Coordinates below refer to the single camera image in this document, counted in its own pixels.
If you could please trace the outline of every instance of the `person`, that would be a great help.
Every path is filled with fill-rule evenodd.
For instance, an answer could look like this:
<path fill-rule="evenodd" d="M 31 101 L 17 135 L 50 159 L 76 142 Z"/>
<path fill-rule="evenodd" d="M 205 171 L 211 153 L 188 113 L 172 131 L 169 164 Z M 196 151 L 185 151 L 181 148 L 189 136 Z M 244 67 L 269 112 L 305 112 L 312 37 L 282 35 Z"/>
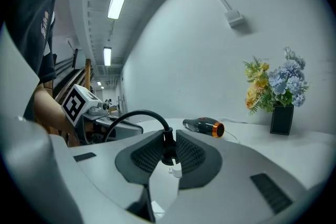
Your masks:
<path fill-rule="evenodd" d="M 73 134 L 73 127 L 61 106 L 43 86 L 56 77 L 52 57 L 52 30 L 57 20 L 54 5 L 55 0 L 14 0 L 6 14 L 5 24 L 16 47 L 40 78 L 24 118 L 33 121 L 35 115 L 44 124 Z"/>

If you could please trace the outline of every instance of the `black grille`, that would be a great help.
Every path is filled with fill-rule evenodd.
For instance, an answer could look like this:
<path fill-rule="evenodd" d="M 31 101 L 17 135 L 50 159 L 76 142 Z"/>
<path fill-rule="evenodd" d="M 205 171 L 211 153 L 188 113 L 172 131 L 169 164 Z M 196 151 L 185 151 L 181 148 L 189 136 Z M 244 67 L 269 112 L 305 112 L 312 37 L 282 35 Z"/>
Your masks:
<path fill-rule="evenodd" d="M 158 136 L 148 144 L 132 152 L 132 162 L 146 173 L 152 174 L 162 157 L 162 137 Z"/>
<path fill-rule="evenodd" d="M 258 174 L 250 178 L 275 214 L 292 204 L 292 201 L 268 175 Z"/>
<path fill-rule="evenodd" d="M 74 156 L 73 158 L 75 159 L 76 162 L 84 161 L 86 159 L 90 159 L 92 157 L 96 157 L 95 153 L 89 152 L 81 155 Z"/>
<path fill-rule="evenodd" d="M 181 162 L 183 174 L 199 168 L 205 161 L 205 151 L 193 142 L 176 136 L 176 153 Z"/>

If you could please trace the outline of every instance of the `flower vase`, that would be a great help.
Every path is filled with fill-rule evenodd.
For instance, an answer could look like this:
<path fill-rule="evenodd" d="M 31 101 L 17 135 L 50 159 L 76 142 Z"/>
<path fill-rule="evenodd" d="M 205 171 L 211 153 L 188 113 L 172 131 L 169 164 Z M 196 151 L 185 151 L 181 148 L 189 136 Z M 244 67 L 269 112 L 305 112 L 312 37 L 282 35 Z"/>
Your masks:
<path fill-rule="evenodd" d="M 275 104 L 271 122 L 271 134 L 289 135 L 292 125 L 294 105 L 284 107 L 282 104 Z"/>

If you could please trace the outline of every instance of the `ceiling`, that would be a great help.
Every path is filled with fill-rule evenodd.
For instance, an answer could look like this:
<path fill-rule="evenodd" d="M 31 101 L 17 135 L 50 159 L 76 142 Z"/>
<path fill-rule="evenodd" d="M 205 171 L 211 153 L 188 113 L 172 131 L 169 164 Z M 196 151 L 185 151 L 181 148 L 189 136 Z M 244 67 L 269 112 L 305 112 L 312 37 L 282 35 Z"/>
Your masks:
<path fill-rule="evenodd" d="M 115 88 L 123 64 L 134 46 L 134 33 L 155 0 L 125 0 L 119 19 L 107 17 L 110 0 L 69 0 L 79 43 L 91 59 L 94 81 Z M 71 26 L 64 26 L 70 32 Z M 112 48 L 112 65 L 104 66 L 103 48 Z"/>

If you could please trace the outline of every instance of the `yellow flower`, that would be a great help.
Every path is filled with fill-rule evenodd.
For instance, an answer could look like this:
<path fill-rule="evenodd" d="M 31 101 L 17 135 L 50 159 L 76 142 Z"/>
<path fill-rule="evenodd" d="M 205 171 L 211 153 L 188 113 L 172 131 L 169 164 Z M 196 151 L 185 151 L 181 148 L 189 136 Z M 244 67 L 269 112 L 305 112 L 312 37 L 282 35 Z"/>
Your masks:
<path fill-rule="evenodd" d="M 249 69 L 245 69 L 245 75 L 247 77 L 250 77 L 251 76 L 251 71 Z"/>
<path fill-rule="evenodd" d="M 246 99 L 252 102 L 257 99 L 257 89 L 255 87 L 248 88 Z"/>
<path fill-rule="evenodd" d="M 263 71 L 267 71 L 267 70 L 269 69 L 269 63 L 265 63 L 265 62 L 263 62 L 263 63 L 260 65 L 260 67 L 261 67 L 261 70 L 263 70 Z"/>
<path fill-rule="evenodd" d="M 268 84 L 268 80 L 267 79 L 256 79 L 254 80 L 254 85 L 256 88 L 264 88 L 267 84 Z"/>
<path fill-rule="evenodd" d="M 259 78 L 263 74 L 263 71 L 257 71 L 253 74 L 253 77 Z"/>
<path fill-rule="evenodd" d="M 247 107 L 248 109 L 251 109 L 251 108 L 252 108 L 253 103 L 254 103 L 254 101 L 245 99 L 245 104 L 246 104 L 246 107 Z"/>

